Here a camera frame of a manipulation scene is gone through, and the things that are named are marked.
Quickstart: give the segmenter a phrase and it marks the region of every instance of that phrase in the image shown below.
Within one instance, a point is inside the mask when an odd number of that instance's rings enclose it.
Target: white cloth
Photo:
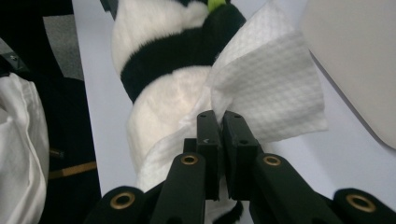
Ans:
[[[225,110],[241,114],[261,143],[327,129],[323,93],[304,38],[274,1],[247,21],[220,54],[198,102],[173,133],[141,155],[138,188],[149,190],[165,180],[183,140],[196,135],[196,116],[207,105],[218,120]]]
[[[37,223],[49,169],[47,123],[35,84],[0,78],[0,223]]]

